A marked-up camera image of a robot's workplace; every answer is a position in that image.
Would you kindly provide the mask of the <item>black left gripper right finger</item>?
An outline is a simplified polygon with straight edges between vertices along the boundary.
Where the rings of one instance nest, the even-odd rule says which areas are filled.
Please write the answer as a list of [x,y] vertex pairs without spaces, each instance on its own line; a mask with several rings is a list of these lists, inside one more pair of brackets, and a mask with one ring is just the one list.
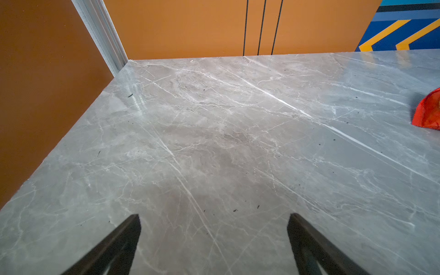
[[300,214],[290,215],[287,232],[300,275],[366,275],[368,273]]

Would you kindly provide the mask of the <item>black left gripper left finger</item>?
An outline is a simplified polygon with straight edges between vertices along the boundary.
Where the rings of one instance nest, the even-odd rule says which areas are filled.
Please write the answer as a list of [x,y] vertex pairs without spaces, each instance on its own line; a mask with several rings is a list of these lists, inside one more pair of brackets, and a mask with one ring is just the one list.
[[127,275],[130,273],[142,227],[138,214],[130,215],[65,275]]

